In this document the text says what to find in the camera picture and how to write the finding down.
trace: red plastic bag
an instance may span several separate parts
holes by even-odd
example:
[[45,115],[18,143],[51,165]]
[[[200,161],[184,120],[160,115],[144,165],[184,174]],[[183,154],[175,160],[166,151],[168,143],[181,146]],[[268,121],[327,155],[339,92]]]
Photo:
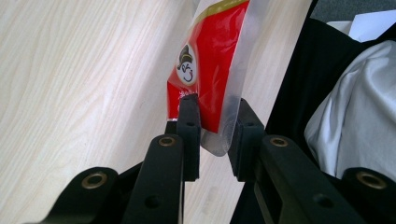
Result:
[[218,1],[196,16],[167,82],[169,119],[177,119],[180,98],[198,93],[204,128],[201,143],[217,156],[225,155],[231,144],[253,46],[246,28],[245,43],[240,42],[251,2],[254,1]]

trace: black plastic part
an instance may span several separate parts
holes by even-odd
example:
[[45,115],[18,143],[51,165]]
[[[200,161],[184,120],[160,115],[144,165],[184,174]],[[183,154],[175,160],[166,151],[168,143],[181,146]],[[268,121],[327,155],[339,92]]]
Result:
[[264,136],[264,126],[248,102],[242,99],[233,132],[233,141],[228,151],[233,175],[236,176],[238,181],[255,181],[252,162],[254,161],[254,155],[260,149]]
[[[267,135],[256,164],[259,205],[266,223],[364,223],[305,154],[289,138]],[[266,188],[262,182],[271,182]],[[263,194],[278,194],[278,217],[268,213]]]
[[183,140],[154,138],[148,148],[121,223],[181,223]]
[[349,168],[341,180],[344,196],[369,223],[396,223],[396,184],[379,172]]
[[198,95],[191,94],[180,99],[177,119],[177,135],[184,141],[184,181],[199,178],[201,118]]
[[118,223],[120,202],[117,172],[91,168],[69,183],[40,223]]

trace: black fabric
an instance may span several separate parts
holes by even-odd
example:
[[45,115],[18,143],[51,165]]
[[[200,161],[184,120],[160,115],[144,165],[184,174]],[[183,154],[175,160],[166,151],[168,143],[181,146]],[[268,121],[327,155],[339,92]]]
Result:
[[287,136],[313,159],[304,140],[306,123],[347,66],[365,49],[321,21],[306,20],[266,131]]

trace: light wood surface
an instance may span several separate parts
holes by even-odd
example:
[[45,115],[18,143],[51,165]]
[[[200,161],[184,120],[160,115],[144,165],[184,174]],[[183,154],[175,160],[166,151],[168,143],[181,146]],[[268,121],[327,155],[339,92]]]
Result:
[[[270,0],[245,97],[268,120],[309,0]],[[166,122],[166,79],[193,15],[185,0],[0,1],[0,223],[44,218],[79,172],[122,173]],[[228,223],[243,187],[202,150],[186,223]]]

